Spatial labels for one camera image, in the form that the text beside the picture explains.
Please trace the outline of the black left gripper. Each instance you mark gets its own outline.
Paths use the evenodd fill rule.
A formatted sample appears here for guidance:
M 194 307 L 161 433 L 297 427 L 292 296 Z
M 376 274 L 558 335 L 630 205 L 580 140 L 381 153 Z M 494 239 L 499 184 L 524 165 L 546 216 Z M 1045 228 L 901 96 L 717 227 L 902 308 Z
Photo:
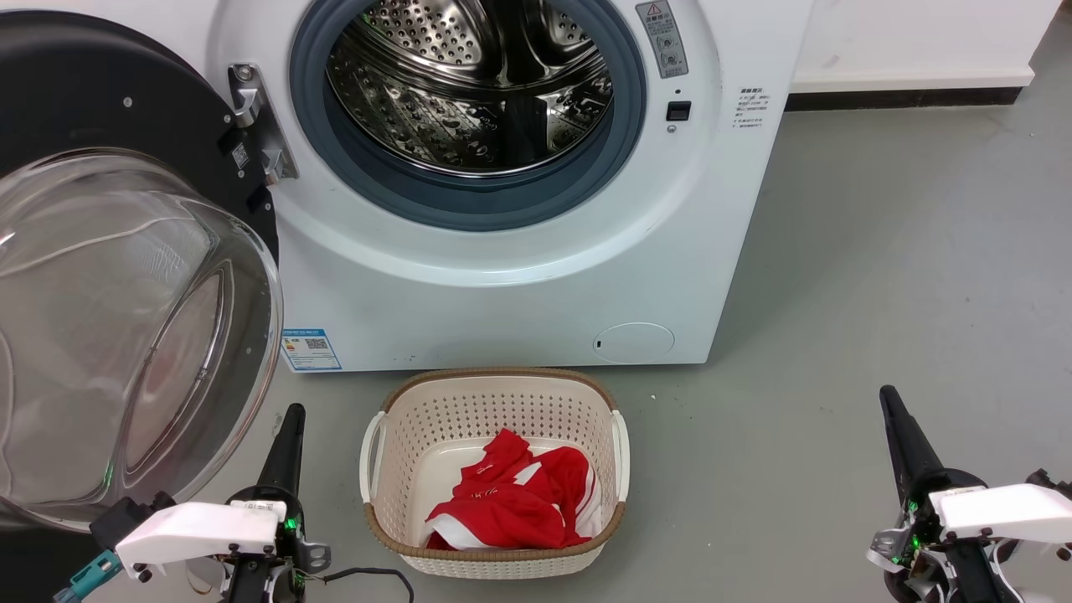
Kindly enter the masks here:
M 271 544 L 251 551 L 230 547 L 224 557 L 224 603 L 306 603 L 307 577 L 332 564 L 328 546 L 307 542 L 306 511 L 298 499 L 306 416 L 303 405 L 287 408 L 256 486 L 227 500 L 230 505 L 271 504 L 273 511 L 285 512 Z

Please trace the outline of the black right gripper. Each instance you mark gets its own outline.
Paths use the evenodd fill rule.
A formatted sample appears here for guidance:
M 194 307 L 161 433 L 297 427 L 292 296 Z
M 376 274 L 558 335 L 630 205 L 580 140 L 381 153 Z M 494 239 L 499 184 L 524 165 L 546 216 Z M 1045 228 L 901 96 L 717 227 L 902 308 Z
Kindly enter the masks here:
M 991 603 L 989 542 L 939 534 L 930 492 L 985 486 L 984 481 L 946 468 L 893 385 L 879 401 L 900 511 L 892 529 L 872 539 L 868 558 L 884 572 L 894 603 Z

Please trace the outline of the small printed text sticker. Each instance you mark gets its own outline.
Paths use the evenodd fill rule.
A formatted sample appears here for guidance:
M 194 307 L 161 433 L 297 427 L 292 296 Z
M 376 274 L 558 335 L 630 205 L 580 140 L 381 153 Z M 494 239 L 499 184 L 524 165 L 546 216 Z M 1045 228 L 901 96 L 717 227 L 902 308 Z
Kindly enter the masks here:
M 769 104 L 770 97 L 762 87 L 740 88 L 732 127 L 735 129 L 762 127 L 765 123 Z

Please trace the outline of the blue energy label sticker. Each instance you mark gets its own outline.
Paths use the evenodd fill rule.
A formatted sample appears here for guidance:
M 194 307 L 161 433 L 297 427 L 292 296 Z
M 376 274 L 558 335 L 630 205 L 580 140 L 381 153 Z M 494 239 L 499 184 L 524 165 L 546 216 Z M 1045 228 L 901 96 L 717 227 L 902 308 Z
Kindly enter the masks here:
M 336 373 L 343 370 L 324 329 L 283 329 L 281 348 L 294 373 Z

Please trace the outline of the red and white garment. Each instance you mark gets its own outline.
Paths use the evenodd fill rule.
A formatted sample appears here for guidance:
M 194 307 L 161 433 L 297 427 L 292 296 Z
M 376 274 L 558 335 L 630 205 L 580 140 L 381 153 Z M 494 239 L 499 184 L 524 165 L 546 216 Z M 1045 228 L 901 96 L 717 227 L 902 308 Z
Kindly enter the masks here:
M 480 461 L 464 466 L 451 500 L 426 516 L 428 549 L 567 549 L 605 527 L 602 485 L 578 448 L 533 453 L 528 440 L 502 429 Z

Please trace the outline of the beige plastic laundry basket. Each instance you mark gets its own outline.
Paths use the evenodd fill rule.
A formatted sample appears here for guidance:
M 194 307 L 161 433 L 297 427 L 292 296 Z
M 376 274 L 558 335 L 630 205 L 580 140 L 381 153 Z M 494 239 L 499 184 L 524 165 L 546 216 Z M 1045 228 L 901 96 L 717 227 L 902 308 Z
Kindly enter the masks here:
M 451 497 L 461 470 L 502 429 L 533 453 L 561 446 L 595 473 L 594 535 L 560 550 L 436 551 L 425 518 Z M 372 534 L 413 569 L 466 580 L 550 579 L 587 569 L 624 518 L 631 443 L 609 389 L 552 368 L 471 368 L 418 374 L 388 397 L 364 431 L 359 488 Z

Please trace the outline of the white front-load washing machine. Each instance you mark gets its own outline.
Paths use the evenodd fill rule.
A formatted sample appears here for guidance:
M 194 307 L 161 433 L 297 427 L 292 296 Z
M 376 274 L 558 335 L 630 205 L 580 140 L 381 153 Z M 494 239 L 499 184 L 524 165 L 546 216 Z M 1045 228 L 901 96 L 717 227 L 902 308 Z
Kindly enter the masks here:
M 314 0 L 83 0 L 157 39 L 218 91 L 256 64 L 300 172 L 271 186 L 285 326 L 324 329 L 342 371 L 614 365 L 592 343 L 656 323 L 655 363 L 708 361 L 815 0 L 668 0 L 689 72 L 660 79 L 635 6 L 612 0 L 647 73 L 647 111 L 623 171 L 569 214 L 460 232 L 379 209 L 342 183 L 292 107 L 291 46 Z M 735 129 L 740 88 L 770 97 Z

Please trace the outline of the grey warning sticker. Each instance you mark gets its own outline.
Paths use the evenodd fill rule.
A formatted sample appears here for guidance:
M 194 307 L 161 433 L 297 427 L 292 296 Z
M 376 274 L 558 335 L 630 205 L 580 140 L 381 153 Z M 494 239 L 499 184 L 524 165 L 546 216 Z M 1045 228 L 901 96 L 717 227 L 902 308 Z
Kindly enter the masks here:
M 638 3 L 635 9 L 646 30 L 660 79 L 688 74 L 687 55 L 669 1 L 651 0 L 650 3 Z

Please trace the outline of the round white filter cover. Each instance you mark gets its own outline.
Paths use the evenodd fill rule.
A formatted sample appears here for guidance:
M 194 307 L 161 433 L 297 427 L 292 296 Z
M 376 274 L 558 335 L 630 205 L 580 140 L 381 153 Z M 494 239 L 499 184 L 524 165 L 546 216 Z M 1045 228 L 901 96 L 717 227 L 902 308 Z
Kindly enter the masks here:
M 673 350 L 674 333 L 656 323 L 623 323 L 595 337 L 598 358 L 616 365 L 651 365 Z

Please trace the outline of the steel perforated washer drum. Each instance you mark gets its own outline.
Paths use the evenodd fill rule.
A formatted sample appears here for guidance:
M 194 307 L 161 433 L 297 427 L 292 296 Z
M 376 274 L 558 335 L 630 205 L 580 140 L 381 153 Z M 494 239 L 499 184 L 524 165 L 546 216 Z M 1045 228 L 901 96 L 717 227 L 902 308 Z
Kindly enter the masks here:
M 593 39 L 551 0 L 376 0 L 326 72 L 368 138 L 458 177 L 559 160 L 593 137 L 614 95 Z

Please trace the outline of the black round glass washer door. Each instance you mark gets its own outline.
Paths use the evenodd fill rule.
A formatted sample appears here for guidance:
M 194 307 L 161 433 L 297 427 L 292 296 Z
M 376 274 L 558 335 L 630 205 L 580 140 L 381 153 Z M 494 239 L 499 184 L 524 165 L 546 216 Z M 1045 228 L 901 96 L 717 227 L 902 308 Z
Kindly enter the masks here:
M 195 496 L 280 354 L 245 118 L 122 24 L 0 10 L 0 532 Z

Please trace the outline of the black wall skirting strip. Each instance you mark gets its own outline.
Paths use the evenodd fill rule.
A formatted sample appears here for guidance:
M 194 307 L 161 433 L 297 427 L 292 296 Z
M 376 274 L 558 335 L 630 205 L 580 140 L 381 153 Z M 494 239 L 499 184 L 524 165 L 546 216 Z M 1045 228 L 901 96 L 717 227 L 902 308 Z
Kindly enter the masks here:
M 988 88 L 791 93 L 788 95 L 785 111 L 816 113 L 816 111 L 1013 106 L 1022 91 L 1021 85 L 1011 85 L 1011 87 Z

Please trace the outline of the metal door hinge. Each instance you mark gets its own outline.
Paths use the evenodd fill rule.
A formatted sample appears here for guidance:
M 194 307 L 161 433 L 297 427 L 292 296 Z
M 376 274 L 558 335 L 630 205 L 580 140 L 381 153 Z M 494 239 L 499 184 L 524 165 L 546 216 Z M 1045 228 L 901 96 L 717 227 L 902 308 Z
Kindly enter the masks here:
M 230 64 L 227 69 L 230 103 L 238 126 L 248 133 L 265 173 L 265 183 L 298 179 L 300 172 L 291 152 L 283 127 L 268 95 L 260 68 L 256 64 Z

